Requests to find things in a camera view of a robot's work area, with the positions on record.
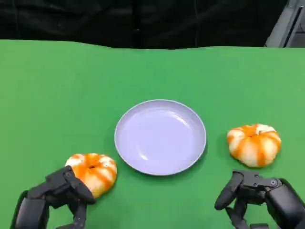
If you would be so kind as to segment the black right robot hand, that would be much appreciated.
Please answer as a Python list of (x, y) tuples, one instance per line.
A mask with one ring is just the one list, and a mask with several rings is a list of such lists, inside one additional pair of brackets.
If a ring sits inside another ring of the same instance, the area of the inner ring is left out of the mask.
[(236, 229), (268, 229), (266, 223), (248, 225), (244, 215), (249, 204), (266, 204), (280, 229), (305, 227), (305, 203), (283, 178), (264, 178), (254, 171), (234, 170), (214, 208), (225, 209)]

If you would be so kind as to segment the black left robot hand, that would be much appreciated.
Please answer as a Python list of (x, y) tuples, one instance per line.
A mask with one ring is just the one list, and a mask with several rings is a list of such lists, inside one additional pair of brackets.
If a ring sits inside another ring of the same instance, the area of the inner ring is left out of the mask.
[(73, 214), (73, 222), (60, 229), (83, 229), (87, 206), (95, 204), (88, 187), (78, 179), (71, 166), (65, 166), (45, 177), (45, 181), (21, 193), (11, 229), (45, 229), (49, 221), (50, 207), (67, 205)]

